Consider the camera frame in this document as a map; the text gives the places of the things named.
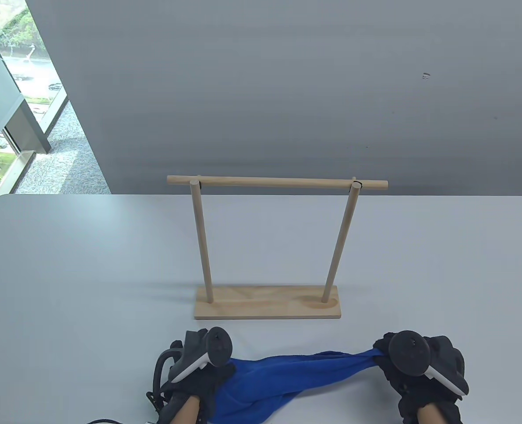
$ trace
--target green grass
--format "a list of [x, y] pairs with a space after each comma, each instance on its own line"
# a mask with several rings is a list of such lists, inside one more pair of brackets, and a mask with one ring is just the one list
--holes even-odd
[[51, 104], [51, 100], [45, 98], [45, 97], [29, 97], [27, 95], [24, 96], [25, 97], [25, 101], [27, 101], [27, 103], [31, 103], [31, 104], [35, 104], [35, 105], [50, 105]]
[[5, 173], [8, 172], [13, 161], [15, 161], [15, 155], [13, 153], [0, 151], [0, 175], [5, 175]]

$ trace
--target black cable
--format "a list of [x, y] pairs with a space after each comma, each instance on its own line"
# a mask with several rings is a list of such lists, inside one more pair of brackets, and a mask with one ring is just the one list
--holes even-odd
[[100, 423], [105, 423], [105, 424], [122, 424], [121, 422], [114, 421], [114, 420], [108, 420], [107, 418], [102, 418], [101, 420], [90, 421], [87, 424], [100, 424]]

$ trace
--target wooden base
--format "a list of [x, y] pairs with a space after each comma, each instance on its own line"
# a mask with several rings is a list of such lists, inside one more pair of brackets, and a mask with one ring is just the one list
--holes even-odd
[[335, 285], [327, 303], [323, 285], [214, 285], [213, 291], [208, 303], [206, 289], [198, 290], [195, 319], [341, 318]]

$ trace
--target horizontal wooden bar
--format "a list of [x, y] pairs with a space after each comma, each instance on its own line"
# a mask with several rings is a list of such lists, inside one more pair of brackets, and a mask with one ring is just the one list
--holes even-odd
[[[344, 188], [350, 189], [353, 179], [334, 180], [327, 178], [263, 178], [263, 177], [218, 177], [197, 175], [169, 175], [168, 184], [190, 184], [198, 180], [203, 186], [247, 186], [247, 187], [289, 187], [289, 188]], [[385, 180], [357, 180], [362, 189], [387, 190]]]

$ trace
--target wooden dowel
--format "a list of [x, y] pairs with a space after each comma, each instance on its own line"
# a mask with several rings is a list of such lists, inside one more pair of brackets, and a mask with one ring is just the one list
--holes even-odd
[[[289, 187], [289, 188], [343, 188], [348, 189], [353, 180], [334, 180], [326, 178], [262, 178], [262, 177], [218, 177], [169, 175], [168, 184], [189, 184], [198, 180], [203, 186], [249, 186], [249, 187]], [[387, 190], [388, 181], [358, 180], [362, 188], [371, 190]]]
[[347, 199], [347, 206], [345, 206], [345, 212], [343, 212], [343, 220], [341, 222], [341, 227], [339, 228], [339, 235], [337, 236], [337, 242], [335, 243], [333, 257], [331, 258], [330, 271], [327, 273], [326, 288], [323, 290], [323, 303], [327, 303], [327, 301], [330, 299], [331, 288], [333, 287], [335, 274], [337, 274], [339, 260], [341, 259], [343, 247], [345, 246], [345, 241], [347, 240], [347, 233], [349, 232], [349, 227], [351, 226], [353, 212], [355, 212], [355, 206], [357, 205], [357, 199], [359, 197], [361, 188], [362, 185], [360, 181], [355, 181], [351, 184], [351, 191], [349, 192], [349, 198]]
[[214, 293], [212, 291], [212, 274], [210, 273], [210, 259], [208, 258], [208, 245], [206, 244], [206, 226], [204, 225], [204, 212], [202, 210], [200, 182], [195, 179], [189, 181], [189, 183], [190, 191], [192, 192], [192, 206], [194, 206], [196, 232], [198, 232], [200, 259], [202, 259], [202, 273], [204, 274], [204, 285], [206, 286], [206, 300], [208, 303], [213, 303]]

